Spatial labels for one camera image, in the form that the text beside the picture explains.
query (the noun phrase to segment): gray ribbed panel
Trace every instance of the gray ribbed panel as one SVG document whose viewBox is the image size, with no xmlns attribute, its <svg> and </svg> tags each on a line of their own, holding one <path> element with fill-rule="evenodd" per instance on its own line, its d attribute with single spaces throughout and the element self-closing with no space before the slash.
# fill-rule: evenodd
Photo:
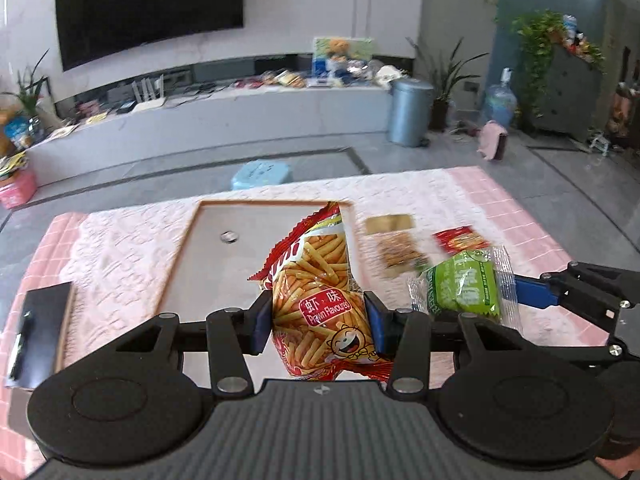
<svg viewBox="0 0 640 480">
<path fill-rule="evenodd" d="M 153 463 L 80 470 L 49 462 L 33 480 L 608 480 L 587 462 L 551 472 L 513 471 L 463 452 L 427 409 L 385 397 L 371 382 L 269 381 L 224 402 L 198 436 Z"/>
</svg>

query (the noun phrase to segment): pink box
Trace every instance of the pink box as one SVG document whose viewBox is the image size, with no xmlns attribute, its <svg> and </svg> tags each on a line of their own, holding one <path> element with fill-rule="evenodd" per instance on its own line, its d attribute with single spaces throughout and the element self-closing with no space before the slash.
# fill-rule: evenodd
<svg viewBox="0 0 640 480">
<path fill-rule="evenodd" d="M 38 189 L 36 176 L 28 169 L 18 170 L 15 178 L 9 180 L 11 182 L 5 186 L 0 182 L 0 202 L 7 209 L 26 204 Z"/>
</svg>

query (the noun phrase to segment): pink tablecloth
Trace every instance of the pink tablecloth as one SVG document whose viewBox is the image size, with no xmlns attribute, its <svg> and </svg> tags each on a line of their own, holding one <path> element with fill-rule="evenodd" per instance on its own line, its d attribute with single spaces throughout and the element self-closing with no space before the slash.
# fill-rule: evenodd
<svg viewBox="0 0 640 480">
<path fill-rule="evenodd" d="M 0 370 L 4 373 L 6 369 L 24 293 L 32 288 L 68 280 L 76 284 L 65 365 L 153 316 L 201 198 L 57 217 L 20 284 L 0 336 Z M 349 201 L 356 209 L 354 229 L 359 234 L 367 216 L 411 213 L 422 226 L 420 249 L 436 261 L 444 255 L 438 252 L 430 233 L 464 224 L 474 225 L 488 239 L 505 245 L 514 272 L 519 274 L 538 276 L 561 270 L 570 260 L 503 188 L 476 167 L 299 182 L 206 198 Z M 383 269 L 372 256 L 374 248 L 364 245 L 373 290 L 385 303 L 397 306 L 393 302 L 406 293 L 404 281 L 382 280 Z M 525 336 L 541 344 L 601 344 L 606 338 L 602 330 L 560 307 L 545 311 L 521 308 L 521 313 Z M 9 390 L 0 388 L 2 480 L 23 478 L 42 461 L 32 441 L 6 426 L 10 395 Z"/>
</svg>

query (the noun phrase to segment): trash can lid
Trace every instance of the trash can lid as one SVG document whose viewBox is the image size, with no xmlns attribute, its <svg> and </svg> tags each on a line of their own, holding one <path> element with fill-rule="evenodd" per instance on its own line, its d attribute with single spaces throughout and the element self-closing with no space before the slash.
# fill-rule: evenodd
<svg viewBox="0 0 640 480">
<path fill-rule="evenodd" d="M 403 77 L 394 79 L 391 82 L 393 90 L 401 92 L 430 92 L 433 91 L 433 85 L 428 81 L 416 79 L 414 77 Z"/>
</svg>

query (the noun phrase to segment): red label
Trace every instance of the red label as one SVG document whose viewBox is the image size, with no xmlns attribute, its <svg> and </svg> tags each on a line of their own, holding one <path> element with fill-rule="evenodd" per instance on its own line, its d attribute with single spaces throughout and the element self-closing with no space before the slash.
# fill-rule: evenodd
<svg viewBox="0 0 640 480">
<path fill-rule="evenodd" d="M 351 310 L 339 288 L 328 288 L 300 301 L 300 312 L 309 326 L 318 326 Z"/>
</svg>

